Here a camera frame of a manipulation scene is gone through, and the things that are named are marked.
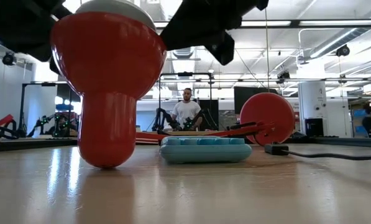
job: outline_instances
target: table surface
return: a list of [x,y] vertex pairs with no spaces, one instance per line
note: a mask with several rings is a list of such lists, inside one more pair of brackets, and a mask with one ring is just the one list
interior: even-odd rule
[[168,165],[157,146],[137,146],[117,169],[99,170],[76,147],[0,152],[0,223],[371,224],[371,161],[277,157],[256,146],[241,163]]

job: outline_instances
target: black metal frame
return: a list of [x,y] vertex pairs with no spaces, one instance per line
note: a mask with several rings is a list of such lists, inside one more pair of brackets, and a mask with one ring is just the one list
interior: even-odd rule
[[[212,83],[211,83],[211,79],[212,79],[212,77],[213,77],[213,74],[212,73],[209,73],[209,72],[190,72],[189,73],[190,75],[207,75],[207,76],[209,76],[209,89],[210,89],[210,106],[209,106],[209,110],[211,111],[211,100],[212,100],[212,98],[211,98],[211,93],[212,93],[212,91],[211,91],[211,85],[212,85]],[[164,76],[164,75],[178,75],[178,73],[161,73],[160,74],[160,76],[159,76],[159,79],[158,79],[158,84],[159,84],[159,110],[160,109],[162,109],[161,108],[161,104],[160,104],[160,102],[161,102],[161,98],[160,98],[160,87],[161,87],[161,77],[162,76]]]
[[[22,90],[21,90],[21,107],[19,109],[19,125],[18,127],[23,127],[24,122],[24,101],[25,101],[25,88],[29,85],[41,85],[41,86],[56,86],[56,85],[67,85],[66,82],[31,82],[31,83],[23,83]],[[71,88],[69,90],[69,105],[72,103],[72,91]],[[71,120],[71,107],[69,107],[69,120]]]

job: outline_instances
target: black monitor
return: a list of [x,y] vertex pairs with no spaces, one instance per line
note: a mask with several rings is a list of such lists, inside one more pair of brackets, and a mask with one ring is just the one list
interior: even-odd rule
[[[267,88],[235,86],[234,87],[235,114],[240,114],[243,105],[250,97],[259,93],[267,92],[268,92]],[[269,92],[278,94],[277,90],[275,89],[270,89]]]

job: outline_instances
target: red plastic toy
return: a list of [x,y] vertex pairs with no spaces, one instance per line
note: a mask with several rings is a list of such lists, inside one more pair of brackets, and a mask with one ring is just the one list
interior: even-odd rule
[[96,167],[121,165],[134,151],[136,103],[162,71],[164,43],[141,22],[105,12],[59,20],[51,42],[58,68],[83,96],[82,158]]

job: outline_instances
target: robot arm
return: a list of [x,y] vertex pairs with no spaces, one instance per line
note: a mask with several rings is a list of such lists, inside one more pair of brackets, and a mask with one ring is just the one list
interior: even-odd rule
[[181,131],[181,126],[178,121],[173,119],[164,109],[156,109],[155,122],[152,126],[152,131],[163,130],[165,128],[165,120],[172,127],[174,131]]
[[54,118],[55,114],[52,114],[50,116],[42,116],[42,119],[38,119],[36,121],[36,124],[34,128],[30,131],[30,133],[27,135],[28,138],[32,137],[35,134],[36,128],[40,127],[40,134],[44,134],[44,125],[47,124],[49,121],[51,121]]
[[194,126],[199,126],[198,123],[205,123],[205,127],[210,130],[218,130],[217,124],[214,122],[209,109],[201,109],[193,119],[187,119],[184,124],[184,130],[193,129]]

